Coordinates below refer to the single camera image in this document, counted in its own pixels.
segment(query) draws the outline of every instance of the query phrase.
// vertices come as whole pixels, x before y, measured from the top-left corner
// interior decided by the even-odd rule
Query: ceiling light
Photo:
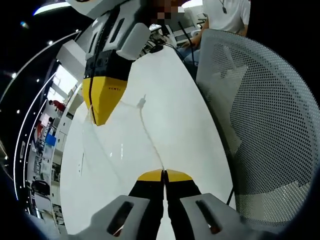
[[[70,4],[68,2],[58,2],[58,3],[54,3],[54,4],[45,5],[45,6],[40,7],[37,11],[35,11],[33,16],[50,11],[50,10],[53,10],[53,9],[64,8],[64,7],[69,7],[69,6],[70,6]]]
[[[21,22],[20,22],[20,25],[21,25],[22,27],[26,28],[26,29],[29,28],[28,24],[27,24],[25,21],[21,21]]]

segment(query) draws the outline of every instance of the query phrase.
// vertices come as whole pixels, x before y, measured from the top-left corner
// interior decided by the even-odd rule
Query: red object
[[[39,121],[36,126],[36,137],[39,139],[41,137],[41,131],[44,127],[41,125],[41,122]]]
[[[59,109],[60,111],[64,112],[66,107],[65,105],[63,105],[61,102],[57,101],[57,100],[54,100],[53,101],[53,105],[56,106],[57,109]]]

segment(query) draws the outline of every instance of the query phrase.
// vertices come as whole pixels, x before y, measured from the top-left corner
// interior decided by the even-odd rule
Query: mesh chair back
[[[228,159],[237,211],[279,232],[318,167],[320,111],[299,74],[269,48],[232,33],[202,35],[196,83]]]

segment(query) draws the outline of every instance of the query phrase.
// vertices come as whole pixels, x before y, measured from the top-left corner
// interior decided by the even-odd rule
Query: person in red shirt
[[[64,112],[66,109],[66,106],[57,100],[54,100],[54,101],[50,100],[49,105],[54,105],[57,109],[59,109],[62,112]]]

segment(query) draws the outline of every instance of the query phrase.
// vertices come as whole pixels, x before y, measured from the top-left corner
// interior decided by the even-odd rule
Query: white t-shirt
[[[237,33],[249,23],[251,4],[248,0],[202,0],[202,7],[208,15],[210,29]]]

